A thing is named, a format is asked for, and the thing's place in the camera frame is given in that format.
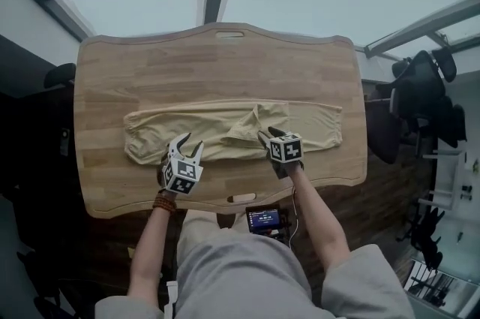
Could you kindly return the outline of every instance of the bracelet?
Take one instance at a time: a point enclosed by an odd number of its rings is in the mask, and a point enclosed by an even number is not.
[[[166,211],[170,212],[170,214],[175,213],[177,210],[177,204],[174,200],[167,199],[165,196],[161,194],[162,190],[160,190],[155,197],[155,201],[153,202],[153,208],[162,208]]]

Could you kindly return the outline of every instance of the wooden table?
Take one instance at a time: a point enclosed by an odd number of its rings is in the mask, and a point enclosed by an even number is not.
[[[123,117],[133,111],[197,101],[264,98],[343,108],[342,144],[309,152],[313,185],[356,185],[367,172],[365,109],[349,39],[275,34],[246,24],[213,23],[147,38],[98,36],[80,47],[75,79],[75,144],[87,211],[98,218],[150,209],[155,168],[124,153]],[[267,161],[204,164],[195,198],[179,208],[240,212],[226,196],[255,193],[251,205],[288,196]]]

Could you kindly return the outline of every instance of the gray t-shirt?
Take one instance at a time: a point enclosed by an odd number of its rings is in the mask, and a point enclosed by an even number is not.
[[[406,294],[376,245],[352,252],[325,277],[322,308],[294,254],[276,240],[236,233],[207,240],[178,269],[177,319],[346,317],[413,319]],[[162,318],[156,307],[111,296],[95,307],[96,318]]]

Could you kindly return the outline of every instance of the screen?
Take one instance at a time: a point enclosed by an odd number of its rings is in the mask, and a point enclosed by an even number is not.
[[[280,224],[278,210],[267,209],[266,211],[255,211],[248,213],[248,220],[252,228],[268,228]]]

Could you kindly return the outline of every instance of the yellow fabric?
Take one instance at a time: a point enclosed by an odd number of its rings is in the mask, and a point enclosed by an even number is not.
[[[138,164],[159,164],[172,138],[191,132],[181,148],[189,155],[203,140],[202,161],[258,159],[259,130],[273,126],[303,138],[304,151],[341,144],[341,108],[300,101],[228,100],[145,110],[124,118],[125,152]]]

